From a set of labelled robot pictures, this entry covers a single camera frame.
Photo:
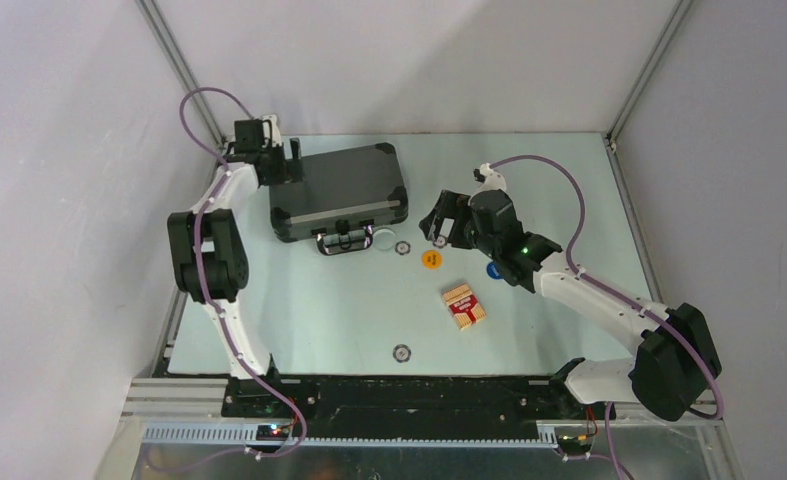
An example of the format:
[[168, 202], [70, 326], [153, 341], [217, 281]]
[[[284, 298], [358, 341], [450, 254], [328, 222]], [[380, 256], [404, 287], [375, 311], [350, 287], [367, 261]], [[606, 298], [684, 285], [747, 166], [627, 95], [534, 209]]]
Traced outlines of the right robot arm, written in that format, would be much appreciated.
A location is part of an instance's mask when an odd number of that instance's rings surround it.
[[554, 374], [550, 402], [560, 416], [575, 418], [590, 404], [625, 402], [676, 421], [694, 410], [720, 375], [699, 309], [632, 297], [593, 278], [558, 243], [526, 231], [504, 191], [442, 191], [419, 229], [434, 242], [445, 221], [452, 223], [448, 246], [480, 251], [506, 283], [563, 304], [627, 350], [628, 357], [617, 360], [572, 359]]

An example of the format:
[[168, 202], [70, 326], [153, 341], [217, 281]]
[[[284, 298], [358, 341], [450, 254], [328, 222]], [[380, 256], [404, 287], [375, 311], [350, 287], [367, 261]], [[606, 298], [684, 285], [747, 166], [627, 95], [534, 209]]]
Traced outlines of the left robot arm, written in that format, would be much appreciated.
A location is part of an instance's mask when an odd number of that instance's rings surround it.
[[167, 220], [173, 273], [178, 289], [200, 304], [215, 325], [229, 375], [258, 378], [246, 402], [268, 417], [283, 408], [285, 390], [263, 378], [271, 369], [271, 354], [241, 319], [240, 292], [248, 284], [250, 264], [236, 215], [259, 188], [304, 180], [300, 140], [284, 141], [275, 114], [238, 120], [233, 152], [225, 161], [200, 200]]

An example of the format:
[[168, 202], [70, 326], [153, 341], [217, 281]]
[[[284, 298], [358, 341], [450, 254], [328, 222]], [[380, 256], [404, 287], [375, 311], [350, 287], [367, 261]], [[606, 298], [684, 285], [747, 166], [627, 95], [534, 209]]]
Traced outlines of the black poker set case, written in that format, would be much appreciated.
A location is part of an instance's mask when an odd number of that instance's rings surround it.
[[278, 240], [313, 240], [324, 256], [356, 253], [373, 245], [380, 228], [408, 218], [408, 192], [393, 144], [314, 154], [301, 163], [301, 181], [269, 190]]

